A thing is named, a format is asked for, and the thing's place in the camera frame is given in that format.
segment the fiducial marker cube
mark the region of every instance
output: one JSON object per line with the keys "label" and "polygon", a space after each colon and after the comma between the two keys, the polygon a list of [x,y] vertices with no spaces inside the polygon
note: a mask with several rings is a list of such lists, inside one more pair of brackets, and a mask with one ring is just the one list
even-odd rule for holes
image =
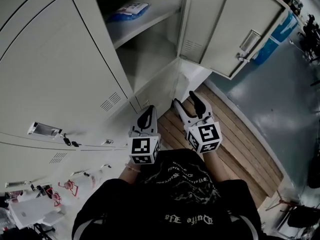
{"label": "fiducial marker cube", "polygon": [[191,126],[187,129],[186,138],[198,153],[216,150],[222,142],[219,122]]}
{"label": "fiducial marker cube", "polygon": [[128,138],[129,156],[135,165],[154,164],[159,149],[160,140],[158,136]]}

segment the red object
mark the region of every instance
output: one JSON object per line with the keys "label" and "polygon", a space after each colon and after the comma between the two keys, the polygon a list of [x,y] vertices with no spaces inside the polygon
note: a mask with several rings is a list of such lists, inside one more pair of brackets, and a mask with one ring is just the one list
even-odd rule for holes
{"label": "red object", "polygon": [[66,190],[70,190],[72,195],[74,195],[75,197],[78,194],[78,188],[79,187],[73,181],[71,181],[70,179],[66,183],[64,183],[63,186],[61,186],[60,182],[58,182],[58,186],[62,187],[62,188],[65,188]]}
{"label": "red object", "polygon": [[59,193],[57,191],[54,191],[54,189],[51,187],[51,188],[48,188],[46,190],[46,192],[49,195],[51,195],[52,200],[54,200],[54,207],[61,205],[61,196],[59,195]]}

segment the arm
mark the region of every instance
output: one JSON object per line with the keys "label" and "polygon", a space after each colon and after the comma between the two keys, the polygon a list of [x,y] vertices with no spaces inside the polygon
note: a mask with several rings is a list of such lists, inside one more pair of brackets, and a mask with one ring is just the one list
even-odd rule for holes
{"label": "arm", "polygon": [[227,171],[215,151],[203,154],[205,167],[217,182],[230,180]]}
{"label": "arm", "polygon": [[[128,162],[128,166],[140,171],[141,165],[133,164],[131,161]],[[120,174],[119,179],[128,182],[129,184],[135,183],[138,173],[135,170],[132,170],[130,167],[125,167],[123,172]]]}

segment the bracelet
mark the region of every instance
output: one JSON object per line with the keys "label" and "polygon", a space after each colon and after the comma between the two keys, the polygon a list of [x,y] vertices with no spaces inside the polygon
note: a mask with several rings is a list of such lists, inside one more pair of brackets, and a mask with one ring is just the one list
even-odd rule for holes
{"label": "bracelet", "polygon": [[127,163],[125,163],[124,165],[125,165],[125,167],[128,168],[128,171],[134,171],[134,172],[136,172],[136,173],[141,173],[140,170],[138,170],[138,169],[136,169],[136,168],[133,168],[132,166],[130,166],[130,165],[127,164]]}

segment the wooden floorboard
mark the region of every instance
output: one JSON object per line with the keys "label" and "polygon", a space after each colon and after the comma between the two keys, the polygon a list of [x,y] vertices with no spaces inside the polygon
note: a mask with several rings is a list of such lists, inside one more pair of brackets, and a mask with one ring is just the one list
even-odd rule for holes
{"label": "wooden floorboard", "polygon": [[[186,110],[190,111],[193,108],[193,105],[189,100],[186,100],[183,102],[183,105]],[[262,177],[262,175],[259,173],[259,170],[256,168],[258,167],[258,164],[255,163],[254,157],[250,157],[249,159],[238,149],[238,147],[235,146],[233,140],[229,140],[223,129],[221,129],[222,133],[222,143],[221,145],[226,149],[226,151],[231,154],[234,159],[238,162],[239,165],[241,165],[251,176],[252,178],[257,182],[259,186],[262,187],[262,189],[265,191],[265,193],[272,197],[275,193],[276,189],[272,189],[267,181]]]}
{"label": "wooden floorboard", "polygon": [[[231,180],[240,180],[240,177],[223,160],[221,160],[221,162],[222,162],[222,164],[223,164],[223,166],[224,166],[224,168],[226,170],[226,173],[229,175]],[[256,195],[256,193],[251,190],[250,187],[249,187],[249,191],[250,191],[252,199],[253,199],[253,201],[255,203],[256,208],[259,208],[264,200],[260,199]]]}
{"label": "wooden floorboard", "polygon": [[235,131],[235,133],[240,133],[238,136],[239,139],[246,145],[246,147],[256,156],[261,164],[264,166],[269,166],[276,178],[273,177],[273,180],[276,184],[280,184],[283,179],[283,174],[279,170],[278,166],[272,159],[272,157],[268,154],[262,144],[258,141],[258,139],[254,136],[254,134],[249,130],[249,128],[240,120],[240,118],[218,97],[216,96],[208,87],[204,84],[200,85],[197,91],[201,94],[204,93],[215,105],[219,108],[225,116],[226,125],[230,126],[228,123],[231,121],[237,129],[231,125],[231,128]]}
{"label": "wooden floorboard", "polygon": [[[257,138],[222,100],[204,85],[196,92],[210,103],[215,121],[220,124],[222,143],[217,155],[223,166],[231,179],[247,182],[252,198],[259,207],[267,196],[272,197],[277,190],[283,179],[281,171]],[[183,105],[195,115],[192,102],[187,99]],[[173,149],[192,149],[185,139],[184,125],[173,107],[159,118],[158,132]]]}

